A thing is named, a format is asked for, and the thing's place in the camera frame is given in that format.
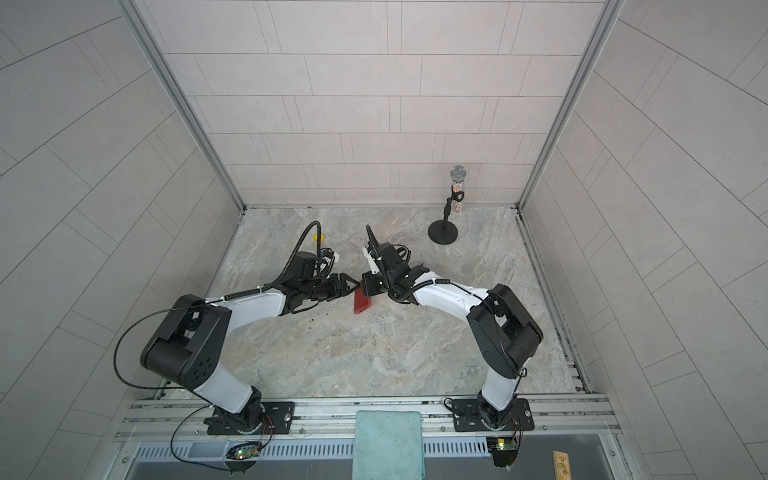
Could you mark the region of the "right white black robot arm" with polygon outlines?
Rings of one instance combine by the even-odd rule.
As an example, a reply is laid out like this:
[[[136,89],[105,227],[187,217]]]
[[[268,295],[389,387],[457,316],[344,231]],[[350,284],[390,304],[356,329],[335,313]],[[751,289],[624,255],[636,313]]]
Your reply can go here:
[[[363,274],[365,296],[386,294],[396,303],[436,308],[466,322],[488,365],[477,415],[491,430],[510,425],[527,363],[544,339],[515,293],[504,284],[473,288],[423,265],[412,267],[408,248],[380,243],[374,237],[365,245],[364,256],[370,266]]]

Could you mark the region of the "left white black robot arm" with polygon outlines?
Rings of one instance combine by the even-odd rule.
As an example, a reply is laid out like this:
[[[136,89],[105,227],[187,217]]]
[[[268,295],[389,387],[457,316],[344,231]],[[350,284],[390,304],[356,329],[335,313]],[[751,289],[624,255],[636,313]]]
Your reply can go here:
[[[205,420],[210,434],[261,429],[268,415],[261,392],[221,365],[225,340],[259,320],[301,313],[305,301],[319,304],[358,290],[359,281],[332,271],[334,261],[328,248],[318,255],[299,252],[278,280],[264,287],[218,299],[180,297],[144,347],[141,366],[213,405],[213,416]]]

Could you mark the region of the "red leather card holder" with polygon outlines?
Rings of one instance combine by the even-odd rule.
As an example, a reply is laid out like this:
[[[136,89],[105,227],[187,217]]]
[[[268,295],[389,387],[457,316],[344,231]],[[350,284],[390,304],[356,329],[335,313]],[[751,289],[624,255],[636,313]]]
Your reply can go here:
[[[362,287],[354,292],[353,313],[359,315],[371,306],[371,299],[365,295]]]

